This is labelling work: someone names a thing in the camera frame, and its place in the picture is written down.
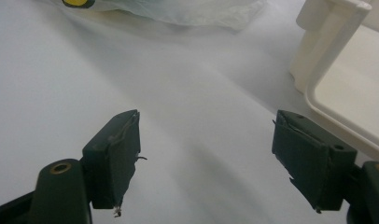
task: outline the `white tabletop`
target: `white tabletop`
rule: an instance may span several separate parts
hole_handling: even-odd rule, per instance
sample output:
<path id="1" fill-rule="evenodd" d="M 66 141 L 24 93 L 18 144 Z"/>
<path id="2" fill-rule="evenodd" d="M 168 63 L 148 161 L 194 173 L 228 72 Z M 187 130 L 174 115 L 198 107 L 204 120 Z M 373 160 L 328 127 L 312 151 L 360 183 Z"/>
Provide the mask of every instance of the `white tabletop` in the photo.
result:
<path id="1" fill-rule="evenodd" d="M 237 32 L 0 1 L 0 204 L 138 109 L 148 161 L 122 217 L 93 223 L 345 223 L 347 205 L 317 214 L 271 152 L 276 110 L 310 113 L 288 73 L 302 4 L 270 0 Z"/>

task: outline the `yellow label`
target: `yellow label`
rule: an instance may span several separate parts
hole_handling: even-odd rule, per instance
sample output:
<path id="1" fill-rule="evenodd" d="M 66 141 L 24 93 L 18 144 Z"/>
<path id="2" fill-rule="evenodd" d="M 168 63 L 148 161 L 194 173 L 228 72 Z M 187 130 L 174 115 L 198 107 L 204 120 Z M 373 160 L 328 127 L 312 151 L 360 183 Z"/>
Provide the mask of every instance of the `yellow label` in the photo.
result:
<path id="1" fill-rule="evenodd" d="M 87 3 L 88 0 L 64 0 L 65 3 L 75 6 L 75 7 L 80 7 Z"/>

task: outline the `plastic bag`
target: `plastic bag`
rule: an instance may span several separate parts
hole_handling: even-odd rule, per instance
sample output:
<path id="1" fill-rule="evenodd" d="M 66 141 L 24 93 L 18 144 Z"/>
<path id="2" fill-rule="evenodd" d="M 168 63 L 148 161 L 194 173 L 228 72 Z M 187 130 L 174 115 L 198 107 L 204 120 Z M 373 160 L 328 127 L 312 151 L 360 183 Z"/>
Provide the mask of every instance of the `plastic bag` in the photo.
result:
<path id="1" fill-rule="evenodd" d="M 179 25 L 244 28 L 266 0 L 95 0 L 90 9 L 122 9 Z"/>

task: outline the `white bin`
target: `white bin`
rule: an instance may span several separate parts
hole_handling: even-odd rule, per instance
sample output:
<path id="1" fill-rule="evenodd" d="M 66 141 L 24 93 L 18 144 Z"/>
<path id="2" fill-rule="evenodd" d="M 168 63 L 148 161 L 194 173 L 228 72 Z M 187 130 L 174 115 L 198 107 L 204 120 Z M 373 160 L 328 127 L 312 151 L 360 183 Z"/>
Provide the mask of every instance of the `white bin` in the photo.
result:
<path id="1" fill-rule="evenodd" d="M 297 23 L 296 88 L 379 155 L 379 0 L 307 0 Z"/>

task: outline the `white plastic container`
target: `white plastic container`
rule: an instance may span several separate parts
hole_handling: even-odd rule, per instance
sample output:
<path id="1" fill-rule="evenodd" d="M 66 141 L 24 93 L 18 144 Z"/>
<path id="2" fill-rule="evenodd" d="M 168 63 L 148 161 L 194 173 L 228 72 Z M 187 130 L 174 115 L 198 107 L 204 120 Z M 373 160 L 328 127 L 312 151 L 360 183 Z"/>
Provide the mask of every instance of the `white plastic container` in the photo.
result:
<path id="1" fill-rule="evenodd" d="M 297 23 L 306 32 L 289 69 L 296 88 L 379 155 L 379 0 L 307 0 Z"/>

